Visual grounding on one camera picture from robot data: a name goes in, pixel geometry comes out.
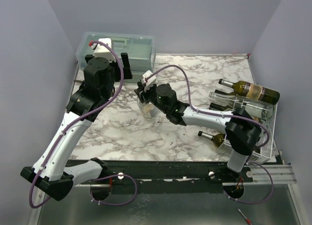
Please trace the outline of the green wine bottle silver neck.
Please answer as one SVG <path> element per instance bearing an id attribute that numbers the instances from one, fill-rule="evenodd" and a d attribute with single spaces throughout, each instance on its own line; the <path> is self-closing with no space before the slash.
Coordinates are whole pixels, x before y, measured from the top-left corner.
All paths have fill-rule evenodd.
<path id="1" fill-rule="evenodd" d="M 210 140 L 217 148 L 219 148 L 226 140 L 226 135 L 224 133 L 212 135 L 203 131 L 199 131 L 197 135 L 199 137 L 203 137 Z"/>

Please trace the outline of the tall clear glass bottle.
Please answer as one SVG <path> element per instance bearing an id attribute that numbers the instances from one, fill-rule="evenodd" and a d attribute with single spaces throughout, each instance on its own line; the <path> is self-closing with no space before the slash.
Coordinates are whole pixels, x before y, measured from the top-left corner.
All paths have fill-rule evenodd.
<path id="1" fill-rule="evenodd" d="M 230 105 L 235 109 L 244 108 L 250 116 L 258 117 L 263 120 L 269 119 L 274 113 L 274 106 L 265 102 L 256 102 L 245 97 L 235 95 L 221 95 L 210 92 L 209 97 L 214 101 L 219 101 L 222 105 Z"/>

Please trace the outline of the clear liquor bottle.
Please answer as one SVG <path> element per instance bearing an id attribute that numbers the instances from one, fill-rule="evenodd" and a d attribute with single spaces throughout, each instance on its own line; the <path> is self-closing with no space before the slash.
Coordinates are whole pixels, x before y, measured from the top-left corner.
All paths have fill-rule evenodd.
<path id="1" fill-rule="evenodd" d="M 271 126 L 270 126 L 270 124 L 269 124 L 268 121 L 263 120 L 263 119 L 260 119 L 260 118 L 258 118 L 258 117 L 254 117 L 254 116 L 252 116 L 252 118 L 253 118 L 255 121 L 259 122 L 260 124 L 264 125 L 264 126 L 265 126 L 265 129 L 266 129 L 269 133 L 271 133 Z M 260 136 L 259 136 L 260 139 L 266 138 L 267 134 L 266 134 L 265 130 L 264 130 L 262 127 L 261 127 L 260 129 L 261 129 L 261 133 L 260 133 Z"/>

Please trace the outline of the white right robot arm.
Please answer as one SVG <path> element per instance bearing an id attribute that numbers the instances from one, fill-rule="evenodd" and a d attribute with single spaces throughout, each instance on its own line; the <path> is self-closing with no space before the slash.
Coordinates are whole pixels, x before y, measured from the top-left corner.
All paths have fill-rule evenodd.
<path id="1" fill-rule="evenodd" d="M 242 176 L 242 168 L 258 142 L 261 127 L 243 108 L 235 111 L 196 109 L 191 103 L 177 99 L 176 92 L 167 84 L 156 85 L 141 80 L 135 90 L 141 103 L 151 103 L 175 125 L 210 128 L 226 134 L 232 153 L 224 170 L 225 178 L 235 182 Z"/>

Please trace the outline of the small clear black-capped bottle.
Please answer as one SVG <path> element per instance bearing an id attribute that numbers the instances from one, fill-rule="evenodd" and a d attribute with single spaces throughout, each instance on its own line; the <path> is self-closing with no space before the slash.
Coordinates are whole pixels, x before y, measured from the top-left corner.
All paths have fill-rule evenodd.
<path id="1" fill-rule="evenodd" d="M 157 116 L 158 110 L 151 103 L 142 103 L 140 100 L 137 101 L 138 107 L 142 116 L 146 119 L 153 119 Z"/>

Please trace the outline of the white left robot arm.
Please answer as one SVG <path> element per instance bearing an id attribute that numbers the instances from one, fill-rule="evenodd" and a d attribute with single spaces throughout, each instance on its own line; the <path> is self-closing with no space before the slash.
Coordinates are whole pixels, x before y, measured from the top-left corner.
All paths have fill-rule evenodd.
<path id="1" fill-rule="evenodd" d="M 88 180 L 104 183 L 108 165 L 98 158 L 67 167 L 78 141 L 102 111 L 102 105 L 117 95 L 114 84 L 131 79 L 127 53 L 121 54 L 123 67 L 104 57 L 86 56 L 84 81 L 66 106 L 61 125 L 46 151 L 33 166 L 26 166 L 20 175 L 56 201 L 64 199 L 72 187 Z"/>

